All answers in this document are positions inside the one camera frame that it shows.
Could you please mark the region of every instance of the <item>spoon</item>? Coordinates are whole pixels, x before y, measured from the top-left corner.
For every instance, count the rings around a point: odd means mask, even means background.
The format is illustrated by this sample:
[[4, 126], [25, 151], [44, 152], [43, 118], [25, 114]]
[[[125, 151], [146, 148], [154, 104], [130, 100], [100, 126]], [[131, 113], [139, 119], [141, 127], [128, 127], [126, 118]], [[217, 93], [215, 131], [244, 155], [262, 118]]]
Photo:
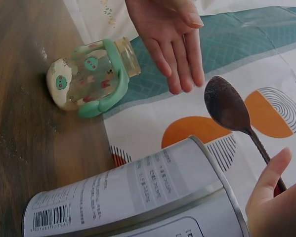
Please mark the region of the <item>spoon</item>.
[[[249, 112], [244, 101], [229, 82], [219, 76], [212, 77], [205, 88], [205, 104], [216, 123], [228, 130], [249, 135], [266, 164], [270, 162], [270, 156], [251, 127]], [[277, 188], [274, 194], [286, 190], [282, 178], [279, 179]]]

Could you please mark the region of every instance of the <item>spoon handle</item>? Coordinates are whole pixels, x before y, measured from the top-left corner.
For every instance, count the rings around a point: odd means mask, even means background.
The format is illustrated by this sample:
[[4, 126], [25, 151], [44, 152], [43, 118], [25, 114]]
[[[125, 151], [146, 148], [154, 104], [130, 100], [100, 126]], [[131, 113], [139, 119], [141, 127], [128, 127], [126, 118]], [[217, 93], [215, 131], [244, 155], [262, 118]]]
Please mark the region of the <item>spoon handle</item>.
[[[252, 141], [254, 142], [254, 144], [256, 145], [259, 152], [261, 153], [265, 163], [268, 164], [271, 160], [270, 156], [268, 155], [266, 149], [262, 145], [261, 141], [259, 140], [257, 134], [253, 131], [253, 129], [250, 129], [250, 137], [251, 137]], [[279, 181], [277, 183], [277, 187], [281, 193], [286, 190], [286, 186], [285, 186], [282, 178], [279, 179]]]

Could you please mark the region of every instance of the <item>metal can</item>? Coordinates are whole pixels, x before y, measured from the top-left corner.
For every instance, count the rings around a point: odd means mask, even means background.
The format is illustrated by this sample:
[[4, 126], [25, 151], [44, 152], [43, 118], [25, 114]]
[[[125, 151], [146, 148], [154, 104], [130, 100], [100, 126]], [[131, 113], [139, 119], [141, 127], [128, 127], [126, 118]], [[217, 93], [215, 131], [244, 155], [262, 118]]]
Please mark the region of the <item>metal can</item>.
[[158, 153], [35, 195], [23, 237], [249, 237], [216, 160], [191, 136]]

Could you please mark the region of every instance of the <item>table surface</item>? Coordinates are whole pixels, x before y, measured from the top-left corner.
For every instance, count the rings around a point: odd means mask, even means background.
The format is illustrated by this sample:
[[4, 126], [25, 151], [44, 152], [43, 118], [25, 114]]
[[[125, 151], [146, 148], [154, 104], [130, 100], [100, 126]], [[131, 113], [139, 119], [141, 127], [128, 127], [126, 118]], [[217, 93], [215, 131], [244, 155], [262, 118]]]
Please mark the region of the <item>table surface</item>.
[[50, 64], [83, 44], [61, 0], [0, 0], [0, 237], [20, 237], [36, 193], [114, 167], [102, 118], [53, 103]]

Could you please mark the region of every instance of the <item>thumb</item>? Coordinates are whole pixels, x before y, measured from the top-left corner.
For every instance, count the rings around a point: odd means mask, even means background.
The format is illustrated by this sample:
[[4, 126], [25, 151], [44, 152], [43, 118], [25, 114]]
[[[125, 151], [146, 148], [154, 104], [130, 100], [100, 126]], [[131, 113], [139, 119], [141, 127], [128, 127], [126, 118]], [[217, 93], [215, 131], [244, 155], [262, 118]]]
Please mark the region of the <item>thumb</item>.
[[255, 188], [249, 198], [246, 210], [252, 205], [260, 204], [274, 197], [274, 189], [282, 173], [289, 165], [292, 159], [292, 153], [289, 148], [284, 148], [268, 163], [261, 173]]
[[175, 10], [186, 25], [198, 29], [203, 27], [204, 23], [192, 1], [193, 0], [158, 0], [158, 2], [163, 2], [165, 6]]

